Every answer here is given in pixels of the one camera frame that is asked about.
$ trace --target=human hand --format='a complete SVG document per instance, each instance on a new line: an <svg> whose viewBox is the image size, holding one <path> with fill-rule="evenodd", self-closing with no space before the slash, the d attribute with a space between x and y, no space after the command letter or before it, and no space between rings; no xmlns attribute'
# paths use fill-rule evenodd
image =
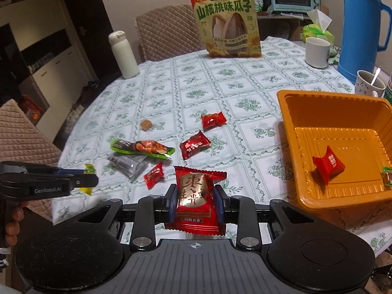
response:
<svg viewBox="0 0 392 294"><path fill-rule="evenodd" d="M19 206L16 207L12 212L12 219L14 221L7 223L5 225L5 233L6 233L5 241L9 245L16 245L16 243L18 242L17 235L20 232L19 222L22 221L24 218L24 213L22 208L26 207L28 204L29 204L28 201L21 202Z"/></svg>

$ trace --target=quilted chair cover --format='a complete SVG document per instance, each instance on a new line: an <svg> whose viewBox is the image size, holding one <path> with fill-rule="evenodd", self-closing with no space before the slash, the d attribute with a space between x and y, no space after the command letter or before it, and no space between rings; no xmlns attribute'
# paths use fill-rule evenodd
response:
<svg viewBox="0 0 392 294"><path fill-rule="evenodd" d="M169 5L135 18L144 58L160 61L204 50L192 6Z"/></svg>
<svg viewBox="0 0 392 294"><path fill-rule="evenodd" d="M14 100L0 108L0 161L22 161L56 166L61 150L30 122ZM29 209L52 221L50 200L32 201Z"/></svg>

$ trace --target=spoon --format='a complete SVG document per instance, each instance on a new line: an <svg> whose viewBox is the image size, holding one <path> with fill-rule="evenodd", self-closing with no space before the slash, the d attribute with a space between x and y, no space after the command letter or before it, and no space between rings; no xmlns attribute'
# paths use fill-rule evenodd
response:
<svg viewBox="0 0 392 294"><path fill-rule="evenodd" d="M374 75L373 80L372 80L372 83L370 84L371 86L372 86L372 85L374 84L374 82L376 81L377 76L380 74L380 72L381 72L381 66L380 66L379 68L377 68L376 74Z"/></svg>

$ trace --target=white ceramic cup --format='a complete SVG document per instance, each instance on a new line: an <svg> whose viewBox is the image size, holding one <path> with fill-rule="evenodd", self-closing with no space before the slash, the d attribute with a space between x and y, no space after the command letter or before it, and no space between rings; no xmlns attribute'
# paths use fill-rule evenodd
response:
<svg viewBox="0 0 392 294"><path fill-rule="evenodd" d="M305 60L315 68L326 68L329 60L331 43L318 37L307 37L305 44Z"/></svg>
<svg viewBox="0 0 392 294"><path fill-rule="evenodd" d="M358 95L367 95L373 97L383 97L385 91L385 84L377 77L373 85L372 83L374 74L365 70L357 72L357 81L355 82L355 93Z"/></svg>

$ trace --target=red date candy packet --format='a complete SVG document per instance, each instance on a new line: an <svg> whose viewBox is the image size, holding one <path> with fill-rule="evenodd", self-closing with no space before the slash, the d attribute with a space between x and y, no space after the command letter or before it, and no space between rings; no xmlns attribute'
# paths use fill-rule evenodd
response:
<svg viewBox="0 0 392 294"><path fill-rule="evenodd" d="M217 114L201 115L201 123L203 125L203 129L222 126L226 121L226 117L223 115L222 112Z"/></svg>
<svg viewBox="0 0 392 294"><path fill-rule="evenodd" d="M174 168L178 205L174 223L165 223L165 228L202 235L225 235L226 225L218 223L216 217L212 188L226 179L227 173L179 166Z"/></svg>
<svg viewBox="0 0 392 294"><path fill-rule="evenodd" d="M158 163L154 168L152 168L148 173L144 175L144 181L148 190L155 186L155 184L163 178L163 163Z"/></svg>
<svg viewBox="0 0 392 294"><path fill-rule="evenodd" d="M182 159L187 160L196 149L204 146L209 146L211 142L206 136L199 130L196 135L191 136L187 141L180 143L180 149L182 153Z"/></svg>
<svg viewBox="0 0 392 294"><path fill-rule="evenodd" d="M334 154L330 146L327 146L327 152L322 158L313 156L313 163L316 165L323 181L326 185L329 183L329 178L332 175L342 172L346 166Z"/></svg>

